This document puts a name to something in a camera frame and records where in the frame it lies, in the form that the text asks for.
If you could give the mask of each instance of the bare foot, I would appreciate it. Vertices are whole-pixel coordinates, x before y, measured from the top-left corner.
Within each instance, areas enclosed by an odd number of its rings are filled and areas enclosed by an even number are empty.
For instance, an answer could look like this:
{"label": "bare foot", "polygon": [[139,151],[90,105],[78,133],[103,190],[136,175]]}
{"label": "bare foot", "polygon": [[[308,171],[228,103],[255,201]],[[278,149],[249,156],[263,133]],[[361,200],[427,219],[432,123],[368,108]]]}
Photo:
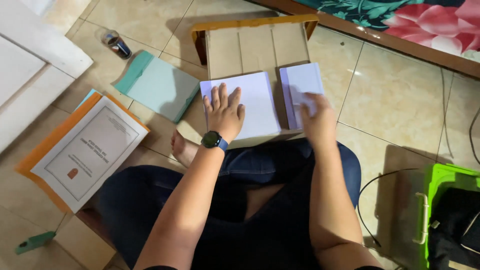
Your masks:
{"label": "bare foot", "polygon": [[172,145],[173,156],[186,168],[190,166],[193,158],[197,154],[198,144],[185,139],[178,130],[175,129],[170,141]]}

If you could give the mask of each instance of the hand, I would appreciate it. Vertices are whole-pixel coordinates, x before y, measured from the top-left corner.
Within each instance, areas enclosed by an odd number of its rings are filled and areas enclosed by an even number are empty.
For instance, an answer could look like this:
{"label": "hand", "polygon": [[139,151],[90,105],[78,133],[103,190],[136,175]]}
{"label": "hand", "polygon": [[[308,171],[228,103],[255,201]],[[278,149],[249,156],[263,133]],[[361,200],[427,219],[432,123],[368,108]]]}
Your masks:
{"label": "hand", "polygon": [[239,104],[240,96],[241,89],[237,87],[229,98],[227,85],[222,83],[220,89],[217,86],[212,88],[211,103],[207,96],[204,97],[204,105],[208,114],[208,130],[220,133],[228,143],[240,133],[245,119],[245,105]]}
{"label": "hand", "polygon": [[310,117],[307,105],[301,105],[303,131],[312,145],[313,150],[320,150],[327,146],[336,145],[335,112],[327,98],[324,95],[312,93],[305,93],[304,95],[313,100],[317,108],[315,115]]}

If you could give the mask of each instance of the green object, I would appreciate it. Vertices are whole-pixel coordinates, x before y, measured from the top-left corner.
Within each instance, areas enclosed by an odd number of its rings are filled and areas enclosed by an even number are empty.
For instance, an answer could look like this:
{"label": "green object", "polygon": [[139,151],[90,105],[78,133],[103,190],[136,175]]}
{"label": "green object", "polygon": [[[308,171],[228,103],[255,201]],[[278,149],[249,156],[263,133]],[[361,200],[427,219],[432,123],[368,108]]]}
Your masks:
{"label": "green object", "polygon": [[143,51],[133,59],[123,78],[114,87],[178,123],[200,89],[200,80]]}
{"label": "green object", "polygon": [[[432,208],[437,205],[438,200],[450,187],[480,192],[480,172],[453,164],[434,164],[427,167],[424,178],[424,193],[428,196],[428,205],[430,206],[428,207],[429,219]],[[419,209],[418,238],[421,237],[423,225],[423,202],[421,200],[419,200]],[[420,248],[419,269],[427,270],[429,268],[428,237],[423,245],[424,247]]]}
{"label": "green object", "polygon": [[44,246],[55,236],[55,232],[46,232],[33,237],[28,238],[26,241],[22,242],[15,248],[15,253],[20,255],[30,250],[34,250],[41,246]]}

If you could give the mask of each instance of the green plastic basket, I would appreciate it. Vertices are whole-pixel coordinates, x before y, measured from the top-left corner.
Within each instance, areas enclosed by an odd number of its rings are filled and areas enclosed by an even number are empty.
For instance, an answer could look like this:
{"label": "green plastic basket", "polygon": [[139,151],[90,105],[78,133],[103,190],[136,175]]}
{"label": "green plastic basket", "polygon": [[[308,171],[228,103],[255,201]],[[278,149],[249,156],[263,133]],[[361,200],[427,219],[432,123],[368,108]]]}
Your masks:
{"label": "green plastic basket", "polygon": [[[470,191],[480,191],[480,172],[462,168],[453,164],[434,164],[426,168],[424,178],[424,192],[428,198],[428,206],[424,207],[423,200],[419,200],[419,218],[417,239],[421,239],[423,224],[430,225],[432,207],[435,207],[443,193],[450,187]],[[428,236],[420,248],[420,270],[427,270],[428,263]]]}

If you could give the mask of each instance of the left hand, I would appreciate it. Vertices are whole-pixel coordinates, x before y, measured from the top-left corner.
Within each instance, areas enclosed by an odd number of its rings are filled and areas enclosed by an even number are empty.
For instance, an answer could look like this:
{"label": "left hand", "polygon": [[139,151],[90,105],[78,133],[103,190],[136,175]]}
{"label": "left hand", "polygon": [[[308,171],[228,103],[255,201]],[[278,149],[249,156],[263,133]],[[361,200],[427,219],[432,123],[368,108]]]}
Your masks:
{"label": "left hand", "polygon": [[208,114],[208,130],[220,133],[228,143],[240,133],[245,119],[245,105],[240,104],[241,89],[237,87],[230,96],[229,104],[227,85],[212,88],[212,102],[204,96],[204,105]]}

